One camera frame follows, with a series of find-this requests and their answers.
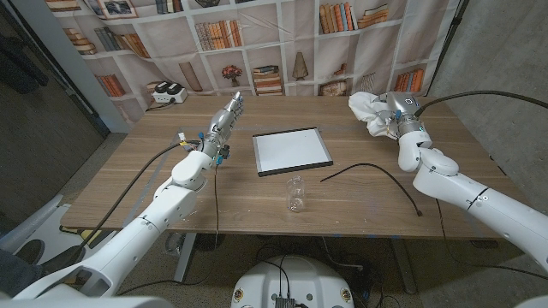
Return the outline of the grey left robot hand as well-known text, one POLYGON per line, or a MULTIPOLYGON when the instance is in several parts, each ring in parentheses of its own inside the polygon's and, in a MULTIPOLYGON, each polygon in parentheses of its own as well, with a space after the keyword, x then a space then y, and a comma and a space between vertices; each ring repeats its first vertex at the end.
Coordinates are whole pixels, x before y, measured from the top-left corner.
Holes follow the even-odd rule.
POLYGON ((201 151, 211 158, 217 156, 229 139, 232 129, 243 113, 243 97, 237 92, 211 119, 202 142, 201 151))

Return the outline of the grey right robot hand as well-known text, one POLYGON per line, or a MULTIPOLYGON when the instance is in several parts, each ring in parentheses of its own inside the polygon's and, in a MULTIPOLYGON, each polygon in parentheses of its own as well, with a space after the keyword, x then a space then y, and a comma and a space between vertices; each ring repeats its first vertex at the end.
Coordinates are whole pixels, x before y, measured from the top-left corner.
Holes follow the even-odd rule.
POLYGON ((415 131, 425 132, 423 122, 414 114, 420 105, 416 98, 405 92, 387 92, 381 94, 377 101, 387 103, 384 118, 389 122, 389 128, 397 138, 415 131))

